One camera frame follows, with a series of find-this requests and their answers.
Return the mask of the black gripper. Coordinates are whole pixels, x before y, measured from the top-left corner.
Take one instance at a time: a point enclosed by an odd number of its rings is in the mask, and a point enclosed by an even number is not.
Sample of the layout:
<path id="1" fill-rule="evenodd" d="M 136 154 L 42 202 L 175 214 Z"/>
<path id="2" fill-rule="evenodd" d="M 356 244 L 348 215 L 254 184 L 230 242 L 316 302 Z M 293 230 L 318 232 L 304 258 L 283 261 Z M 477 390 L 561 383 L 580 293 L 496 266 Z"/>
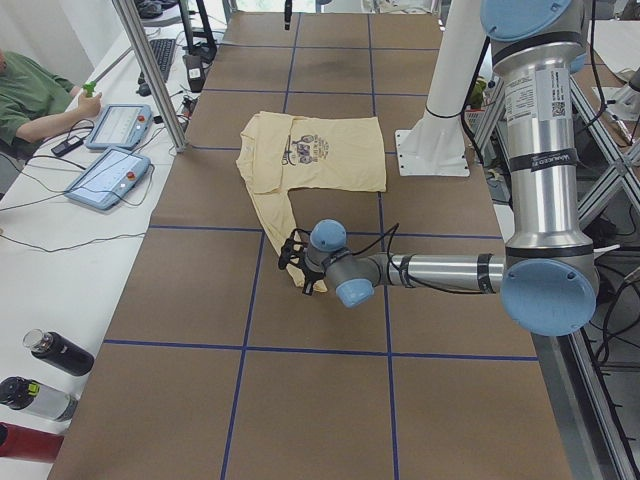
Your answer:
<path id="1" fill-rule="evenodd" d="M 311 296 L 314 292 L 314 285 L 325 278 L 325 274 L 322 270 L 318 271 L 310 267 L 306 262 L 302 263 L 302 272 L 304 275 L 304 285 L 302 287 L 302 293 L 307 296 Z"/>

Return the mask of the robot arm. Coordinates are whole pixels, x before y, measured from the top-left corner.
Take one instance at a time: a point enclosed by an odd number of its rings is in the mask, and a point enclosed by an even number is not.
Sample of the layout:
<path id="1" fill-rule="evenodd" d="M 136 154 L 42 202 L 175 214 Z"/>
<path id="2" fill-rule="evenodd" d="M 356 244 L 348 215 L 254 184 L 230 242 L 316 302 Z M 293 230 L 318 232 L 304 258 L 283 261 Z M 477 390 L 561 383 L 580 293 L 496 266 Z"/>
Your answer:
<path id="1" fill-rule="evenodd" d="M 364 258 L 344 227 L 319 222 L 295 254 L 305 293 L 328 282 L 348 307 L 379 285 L 500 296 L 521 327 L 563 336 L 590 321 L 598 274 L 593 243 L 578 220 L 570 75 L 582 65 L 588 27 L 580 1 L 455 1 L 446 22 L 423 118 L 398 135 L 414 174 L 440 170 L 459 140 L 457 113 L 485 55 L 504 85 L 515 230 L 503 256 L 401 255 Z"/>

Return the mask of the person's hand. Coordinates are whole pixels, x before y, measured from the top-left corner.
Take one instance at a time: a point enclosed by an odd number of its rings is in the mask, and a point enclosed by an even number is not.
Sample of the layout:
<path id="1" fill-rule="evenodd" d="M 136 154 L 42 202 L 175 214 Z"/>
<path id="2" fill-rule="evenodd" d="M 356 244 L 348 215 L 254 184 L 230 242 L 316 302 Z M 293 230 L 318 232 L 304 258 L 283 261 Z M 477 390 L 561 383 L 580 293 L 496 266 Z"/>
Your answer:
<path id="1" fill-rule="evenodd" d="M 101 111 L 102 94 L 98 93 L 89 97 L 86 92 L 82 92 L 77 98 L 75 114 L 78 119 L 89 119 L 96 117 Z"/>

